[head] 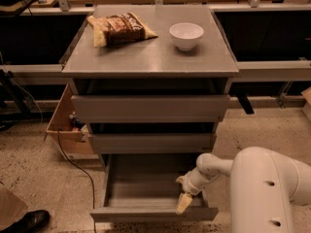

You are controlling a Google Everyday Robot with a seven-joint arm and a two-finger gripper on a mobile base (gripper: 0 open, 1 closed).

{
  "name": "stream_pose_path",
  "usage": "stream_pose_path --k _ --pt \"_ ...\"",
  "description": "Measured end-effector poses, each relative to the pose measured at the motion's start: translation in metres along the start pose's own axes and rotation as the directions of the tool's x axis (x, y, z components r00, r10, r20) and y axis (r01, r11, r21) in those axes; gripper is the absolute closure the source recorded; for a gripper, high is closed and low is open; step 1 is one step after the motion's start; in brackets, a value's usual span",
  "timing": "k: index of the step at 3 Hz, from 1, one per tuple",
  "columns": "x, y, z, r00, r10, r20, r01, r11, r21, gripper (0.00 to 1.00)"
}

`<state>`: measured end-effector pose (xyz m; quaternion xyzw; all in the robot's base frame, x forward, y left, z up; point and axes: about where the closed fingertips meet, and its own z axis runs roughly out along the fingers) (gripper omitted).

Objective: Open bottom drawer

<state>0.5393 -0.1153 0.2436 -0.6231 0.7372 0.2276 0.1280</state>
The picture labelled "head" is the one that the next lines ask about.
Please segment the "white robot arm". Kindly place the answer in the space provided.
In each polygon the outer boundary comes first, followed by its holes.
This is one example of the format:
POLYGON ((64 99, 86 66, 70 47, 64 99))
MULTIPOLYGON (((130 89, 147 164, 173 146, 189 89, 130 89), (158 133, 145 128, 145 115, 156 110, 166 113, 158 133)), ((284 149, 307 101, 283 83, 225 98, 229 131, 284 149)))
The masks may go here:
POLYGON ((219 176, 230 178, 231 233, 294 233, 291 205, 311 204, 311 166, 273 150, 249 147, 232 159, 203 153, 179 177, 176 213, 219 176))

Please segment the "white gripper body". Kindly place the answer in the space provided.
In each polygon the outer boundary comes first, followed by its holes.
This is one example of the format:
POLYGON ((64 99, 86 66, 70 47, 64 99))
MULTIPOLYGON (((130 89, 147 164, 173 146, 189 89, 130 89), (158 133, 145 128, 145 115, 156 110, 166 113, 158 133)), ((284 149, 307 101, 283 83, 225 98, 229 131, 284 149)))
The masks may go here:
POLYGON ((192 196, 200 193, 208 182, 210 182, 210 177, 200 172, 198 168, 188 171, 181 178, 183 191, 192 196))

